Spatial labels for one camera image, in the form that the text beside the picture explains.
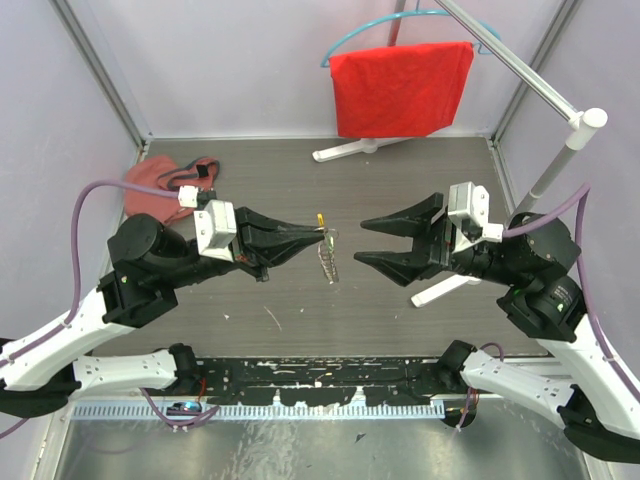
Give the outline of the large keyring with yellow grip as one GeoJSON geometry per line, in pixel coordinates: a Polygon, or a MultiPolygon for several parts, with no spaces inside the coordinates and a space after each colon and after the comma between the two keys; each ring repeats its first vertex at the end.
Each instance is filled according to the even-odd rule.
{"type": "Polygon", "coordinates": [[[336,240],[339,237],[339,233],[334,228],[329,228],[326,225],[324,216],[322,213],[317,214],[318,229],[323,234],[323,240],[318,244],[317,255],[323,270],[323,274],[330,285],[339,282],[339,274],[336,265],[335,248],[336,240]],[[334,249],[331,251],[327,245],[327,237],[331,236],[334,239],[334,249]]]}

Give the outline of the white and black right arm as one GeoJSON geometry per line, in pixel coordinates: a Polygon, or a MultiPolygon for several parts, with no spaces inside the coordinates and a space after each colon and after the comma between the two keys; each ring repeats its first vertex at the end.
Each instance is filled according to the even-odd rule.
{"type": "Polygon", "coordinates": [[[475,279],[504,286],[498,306],[507,319],[569,375],[554,381],[454,341],[437,362],[444,390],[498,394],[547,418],[592,457],[638,462],[639,383],[597,331],[586,290],[570,276],[581,249],[559,218],[524,212],[508,225],[493,223],[487,190],[466,182],[365,220],[362,227],[411,239],[407,252],[355,254],[397,285],[445,271],[454,282],[475,279]]]}

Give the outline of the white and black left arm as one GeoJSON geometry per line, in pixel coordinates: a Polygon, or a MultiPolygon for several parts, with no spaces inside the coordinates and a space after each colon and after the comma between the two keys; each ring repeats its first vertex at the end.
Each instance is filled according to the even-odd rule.
{"type": "Polygon", "coordinates": [[[265,282],[269,269],[325,238],[320,226],[283,222],[226,201],[213,200],[193,217],[190,240],[150,215],[128,218],[108,241],[112,271],[79,305],[2,344],[2,413],[30,419],[82,394],[138,388],[191,395],[202,373],[187,345],[129,357],[91,353],[174,309],[180,288],[234,271],[265,282]]]}

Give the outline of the crumpled dusty red garment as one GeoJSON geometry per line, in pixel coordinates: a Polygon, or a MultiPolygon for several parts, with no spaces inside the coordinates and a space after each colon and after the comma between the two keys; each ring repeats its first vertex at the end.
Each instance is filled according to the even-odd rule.
{"type": "MultiPolygon", "coordinates": [[[[220,173],[220,162],[213,157],[199,157],[186,166],[178,166],[168,155],[146,158],[132,167],[125,181],[141,187],[165,192],[179,191],[182,186],[212,190],[220,173]]],[[[124,213],[127,217],[148,214],[164,225],[190,216],[193,208],[183,207],[176,198],[165,198],[134,190],[124,194],[124,213]]]]}

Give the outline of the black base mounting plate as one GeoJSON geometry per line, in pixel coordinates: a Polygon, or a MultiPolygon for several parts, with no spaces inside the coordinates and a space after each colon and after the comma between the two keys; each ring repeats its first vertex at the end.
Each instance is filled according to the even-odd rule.
{"type": "Polygon", "coordinates": [[[367,407],[428,405],[437,395],[465,395],[461,377],[433,358],[201,358],[205,397],[218,404],[345,406],[358,394],[367,407]]]}

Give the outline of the red cloth on hanger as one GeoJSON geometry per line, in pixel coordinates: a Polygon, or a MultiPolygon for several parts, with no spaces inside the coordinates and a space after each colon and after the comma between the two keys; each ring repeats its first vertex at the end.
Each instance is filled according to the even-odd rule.
{"type": "Polygon", "coordinates": [[[451,126],[473,60],[469,42],[380,47],[330,57],[338,135],[413,138],[451,126]]]}

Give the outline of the white garment rack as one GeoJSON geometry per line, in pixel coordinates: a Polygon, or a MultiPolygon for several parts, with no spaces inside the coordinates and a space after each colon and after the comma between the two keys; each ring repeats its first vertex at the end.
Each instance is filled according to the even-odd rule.
{"type": "Polygon", "coordinates": [[[478,41],[478,46],[495,55],[514,75],[520,79],[520,83],[511,97],[508,106],[501,115],[495,130],[488,137],[487,144],[492,151],[492,155],[497,162],[498,173],[502,186],[510,190],[505,161],[501,150],[501,141],[505,136],[511,121],[522,106],[522,103],[529,91],[538,95],[550,108],[565,119],[572,129],[571,134],[563,144],[562,148],[552,160],[533,187],[526,193],[523,200],[515,203],[510,192],[505,194],[507,206],[517,214],[525,208],[531,208],[543,196],[549,186],[562,172],[570,160],[583,149],[593,136],[606,125],[608,115],[601,108],[589,108],[581,111],[566,100],[554,87],[545,81],[539,71],[544,67],[552,51],[579,10],[579,1],[563,1],[556,10],[552,20],[547,27],[541,41],[535,50],[530,62],[526,63],[514,52],[506,47],[495,30],[478,20],[472,18],[470,14],[455,4],[453,1],[440,1],[439,10],[422,10],[416,7],[413,11],[405,9],[405,3],[398,1],[392,14],[380,17],[365,25],[351,31],[333,46],[321,60],[321,66],[327,68],[331,56],[347,41],[364,31],[377,25],[388,22],[390,24],[387,46],[393,48],[396,45],[400,26],[404,18],[418,16],[449,16],[459,22],[478,41]]]}

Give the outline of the teal clothes hanger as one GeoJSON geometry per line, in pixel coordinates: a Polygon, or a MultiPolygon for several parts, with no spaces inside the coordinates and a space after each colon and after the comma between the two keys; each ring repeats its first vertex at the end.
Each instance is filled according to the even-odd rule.
{"type": "Polygon", "coordinates": [[[492,56],[489,46],[469,32],[449,12],[439,8],[413,9],[369,20],[355,28],[334,34],[317,47],[314,64],[328,69],[338,54],[360,48],[399,47],[425,42],[468,41],[476,54],[492,56]]]}

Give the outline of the aluminium frame post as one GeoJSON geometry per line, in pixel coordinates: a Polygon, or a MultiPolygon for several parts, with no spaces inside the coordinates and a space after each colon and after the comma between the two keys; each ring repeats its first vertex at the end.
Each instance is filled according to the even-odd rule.
{"type": "Polygon", "coordinates": [[[141,122],[134,119],[132,108],[116,85],[105,65],[103,55],[97,49],[96,42],[91,38],[72,2],[50,1],[50,4],[128,136],[139,151],[146,151],[150,143],[149,136],[142,132],[141,122]]]}

